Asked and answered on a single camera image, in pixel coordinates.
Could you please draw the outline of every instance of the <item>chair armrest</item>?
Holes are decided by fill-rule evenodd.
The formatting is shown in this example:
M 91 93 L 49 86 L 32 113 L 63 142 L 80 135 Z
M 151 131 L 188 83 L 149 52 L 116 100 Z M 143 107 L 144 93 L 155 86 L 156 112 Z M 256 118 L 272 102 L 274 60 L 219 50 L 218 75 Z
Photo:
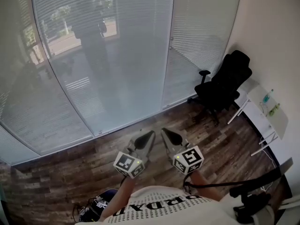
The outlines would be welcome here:
M 206 75 L 210 74 L 210 71 L 208 71 L 208 70 L 203 70 L 203 71 L 200 71 L 199 74 L 202 76 L 202 81 L 201 81 L 201 84 L 202 84 L 202 83 L 204 83 L 204 81 L 205 81 Z

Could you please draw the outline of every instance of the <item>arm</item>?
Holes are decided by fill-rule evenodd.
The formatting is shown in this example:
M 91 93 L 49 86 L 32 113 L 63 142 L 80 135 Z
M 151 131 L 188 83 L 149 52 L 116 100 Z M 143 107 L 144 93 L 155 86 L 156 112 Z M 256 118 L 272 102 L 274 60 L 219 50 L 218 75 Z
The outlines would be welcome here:
M 207 180 L 198 172 L 194 171 L 190 178 L 192 180 L 192 183 L 195 185 L 207 185 L 209 184 Z M 216 190 L 214 187 L 207 187 L 207 188 L 196 188 L 198 191 L 198 194 L 203 197 L 207 197 L 216 201 L 220 201 L 222 199 L 221 194 L 218 190 Z
M 131 179 L 129 177 L 125 178 L 122 186 L 108 203 L 107 207 L 103 210 L 99 222 L 103 222 L 106 218 L 119 211 L 121 208 L 125 207 L 128 200 L 135 188 L 136 178 Z

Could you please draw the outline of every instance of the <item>white t-shirt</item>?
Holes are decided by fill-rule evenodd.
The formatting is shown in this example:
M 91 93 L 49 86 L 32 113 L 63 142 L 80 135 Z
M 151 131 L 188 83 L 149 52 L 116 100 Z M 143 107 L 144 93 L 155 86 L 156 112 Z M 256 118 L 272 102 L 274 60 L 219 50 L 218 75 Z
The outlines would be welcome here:
M 173 187 L 150 186 L 133 193 L 126 207 L 104 222 L 112 225 L 238 225 L 228 201 L 189 195 Z

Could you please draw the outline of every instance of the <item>white horizontal blinds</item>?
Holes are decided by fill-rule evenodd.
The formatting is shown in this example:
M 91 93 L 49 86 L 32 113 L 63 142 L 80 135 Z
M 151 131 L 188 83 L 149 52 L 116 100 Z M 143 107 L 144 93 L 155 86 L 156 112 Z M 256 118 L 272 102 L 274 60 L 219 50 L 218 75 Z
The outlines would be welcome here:
M 38 154 L 92 137 L 43 56 L 30 0 L 0 0 L 0 5 L 6 8 L 0 11 L 0 123 Z M 11 149 L 18 149 L 13 142 Z
M 0 159 L 14 165 L 37 157 L 37 153 L 27 148 L 0 126 Z
M 164 105 L 194 94 L 200 70 L 216 73 L 239 0 L 174 0 Z M 179 61 L 177 56 L 185 58 Z
M 173 0 L 33 0 L 59 82 L 94 135 L 161 109 Z

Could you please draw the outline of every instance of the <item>white desk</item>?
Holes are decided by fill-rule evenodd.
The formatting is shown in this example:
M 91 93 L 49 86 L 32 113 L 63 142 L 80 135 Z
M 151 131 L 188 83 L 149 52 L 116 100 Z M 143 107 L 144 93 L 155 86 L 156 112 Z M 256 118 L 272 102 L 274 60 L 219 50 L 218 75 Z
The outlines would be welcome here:
M 269 140 L 269 138 L 271 138 L 271 140 L 268 142 L 267 145 L 252 153 L 251 156 L 253 156 L 256 153 L 268 147 L 270 143 L 274 140 L 278 138 L 283 138 L 288 124 L 288 118 L 284 111 L 281 109 L 281 107 L 279 107 L 279 109 L 275 111 L 273 116 L 269 116 L 269 111 L 278 102 L 276 102 L 271 96 L 266 105 L 264 105 L 262 101 L 264 96 L 268 92 L 254 80 L 249 78 L 240 86 L 239 90 L 243 90 L 244 92 L 246 92 L 246 99 L 244 103 L 240 106 L 239 110 L 234 114 L 234 116 L 228 121 L 227 124 L 231 123 L 236 116 L 239 116 L 243 112 L 247 104 L 253 103 L 259 109 L 257 110 L 257 112 L 260 113 L 261 116 L 266 118 L 269 125 L 269 130 L 271 131 L 270 134 L 264 136 L 264 139 L 259 144 L 262 144 L 264 141 Z

